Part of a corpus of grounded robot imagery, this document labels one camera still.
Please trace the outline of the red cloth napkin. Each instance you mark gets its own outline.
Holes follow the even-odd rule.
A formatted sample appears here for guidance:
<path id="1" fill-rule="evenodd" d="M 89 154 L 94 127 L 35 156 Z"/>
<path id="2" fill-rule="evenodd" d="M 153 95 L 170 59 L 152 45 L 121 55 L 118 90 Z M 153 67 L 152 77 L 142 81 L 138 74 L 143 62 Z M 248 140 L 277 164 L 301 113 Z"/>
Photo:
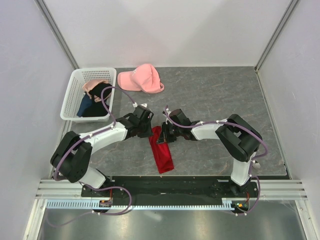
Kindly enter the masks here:
<path id="1" fill-rule="evenodd" d="M 157 170 L 160 174 L 169 172 L 174 169 L 170 148 L 167 143 L 157 144 L 162 131 L 160 126 L 155 126 L 152 129 L 153 136 L 148 138 L 149 144 L 153 153 Z"/>

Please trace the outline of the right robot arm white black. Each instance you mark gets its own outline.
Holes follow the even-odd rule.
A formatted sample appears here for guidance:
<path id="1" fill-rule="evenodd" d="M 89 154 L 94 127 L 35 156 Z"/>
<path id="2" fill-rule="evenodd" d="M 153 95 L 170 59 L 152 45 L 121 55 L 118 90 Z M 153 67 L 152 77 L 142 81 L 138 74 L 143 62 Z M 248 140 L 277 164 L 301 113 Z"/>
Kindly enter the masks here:
<path id="1" fill-rule="evenodd" d="M 191 121 L 181 109 L 162 112 L 166 119 L 156 140 L 158 145 L 173 143 L 178 137 L 187 141 L 219 140 L 233 158 L 229 191 L 235 197 L 247 191 L 246 183 L 257 151 L 263 143 L 261 135 L 238 114 L 215 121 Z"/>

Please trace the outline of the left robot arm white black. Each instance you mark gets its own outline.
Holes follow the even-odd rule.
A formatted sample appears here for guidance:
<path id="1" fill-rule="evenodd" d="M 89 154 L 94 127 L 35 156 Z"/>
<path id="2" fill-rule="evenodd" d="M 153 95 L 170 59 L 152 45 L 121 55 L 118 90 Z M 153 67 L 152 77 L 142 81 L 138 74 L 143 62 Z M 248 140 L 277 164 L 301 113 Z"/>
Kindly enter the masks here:
<path id="1" fill-rule="evenodd" d="M 90 167 L 91 156 L 104 147 L 135 136 L 151 137 L 153 116 L 154 113 L 142 104 L 135 107 L 132 113 L 95 131 L 81 134 L 67 132 L 50 159 L 55 168 L 54 179 L 58 180 L 58 175 L 62 174 L 70 183 L 88 185 L 99 197 L 106 196 L 110 185 L 103 173 Z"/>

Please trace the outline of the black cloth in basket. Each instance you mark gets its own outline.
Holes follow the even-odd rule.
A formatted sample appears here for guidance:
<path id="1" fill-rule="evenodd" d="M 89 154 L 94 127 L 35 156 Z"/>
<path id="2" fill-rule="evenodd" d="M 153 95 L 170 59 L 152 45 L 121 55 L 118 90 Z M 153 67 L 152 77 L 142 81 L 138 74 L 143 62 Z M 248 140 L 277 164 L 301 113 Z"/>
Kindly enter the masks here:
<path id="1" fill-rule="evenodd" d="M 88 107 L 82 117 L 84 118 L 93 118 L 93 117 L 103 117 L 107 115 L 107 110 L 105 109 L 102 103 L 102 92 L 105 88 L 111 87 L 112 85 L 109 83 L 100 83 L 94 89 L 92 89 L 89 93 L 85 92 L 91 98 L 91 106 Z"/>

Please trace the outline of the pink baseball cap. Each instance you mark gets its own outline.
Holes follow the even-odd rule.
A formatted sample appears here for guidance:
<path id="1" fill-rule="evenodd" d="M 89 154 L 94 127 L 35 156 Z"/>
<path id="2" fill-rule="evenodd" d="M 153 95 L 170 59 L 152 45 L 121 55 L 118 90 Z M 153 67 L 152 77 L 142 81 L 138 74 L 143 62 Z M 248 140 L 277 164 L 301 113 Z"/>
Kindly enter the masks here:
<path id="1" fill-rule="evenodd" d="M 145 63 L 135 70 L 120 72 L 117 76 L 119 87 L 126 91 L 157 94 L 165 89 L 156 68 Z"/>

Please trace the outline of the navy blue cloth in basket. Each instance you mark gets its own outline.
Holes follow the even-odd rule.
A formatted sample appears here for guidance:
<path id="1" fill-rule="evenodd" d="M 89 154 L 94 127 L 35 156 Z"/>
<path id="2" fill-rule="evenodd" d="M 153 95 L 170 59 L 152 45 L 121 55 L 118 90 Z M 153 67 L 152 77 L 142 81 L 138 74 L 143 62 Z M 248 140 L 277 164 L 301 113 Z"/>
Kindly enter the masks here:
<path id="1" fill-rule="evenodd" d="M 81 103 L 80 103 L 80 106 L 79 106 L 79 109 L 78 109 L 78 112 L 77 112 L 77 116 L 78 117 L 82 117 L 83 116 L 83 113 L 84 111 L 89 108 L 90 106 L 92 105 L 92 100 L 91 98 L 85 94 L 81 100 Z"/>

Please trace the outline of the pink cloth in basket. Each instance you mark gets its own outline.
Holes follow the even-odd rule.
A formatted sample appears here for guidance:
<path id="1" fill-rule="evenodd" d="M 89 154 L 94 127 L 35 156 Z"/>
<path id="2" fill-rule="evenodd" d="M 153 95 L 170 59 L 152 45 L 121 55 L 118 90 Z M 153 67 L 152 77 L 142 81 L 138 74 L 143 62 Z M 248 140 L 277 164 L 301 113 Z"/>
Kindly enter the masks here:
<path id="1" fill-rule="evenodd" d="M 86 82 L 82 86 L 82 89 L 84 92 L 89 93 L 91 90 L 93 90 L 97 85 L 99 85 L 101 83 L 108 84 L 109 81 L 107 79 L 92 79 L 92 80 Z"/>

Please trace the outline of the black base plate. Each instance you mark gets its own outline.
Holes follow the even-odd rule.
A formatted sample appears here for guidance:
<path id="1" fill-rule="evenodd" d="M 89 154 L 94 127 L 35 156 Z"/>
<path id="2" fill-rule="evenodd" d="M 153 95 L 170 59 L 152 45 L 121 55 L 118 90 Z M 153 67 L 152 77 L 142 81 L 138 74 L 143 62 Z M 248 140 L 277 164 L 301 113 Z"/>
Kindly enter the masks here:
<path id="1" fill-rule="evenodd" d="M 255 181 L 237 186 L 228 176 L 113 176 L 102 191 L 82 188 L 82 197 L 112 197 L 125 205 L 220 204 L 223 198 L 253 199 L 258 196 Z"/>

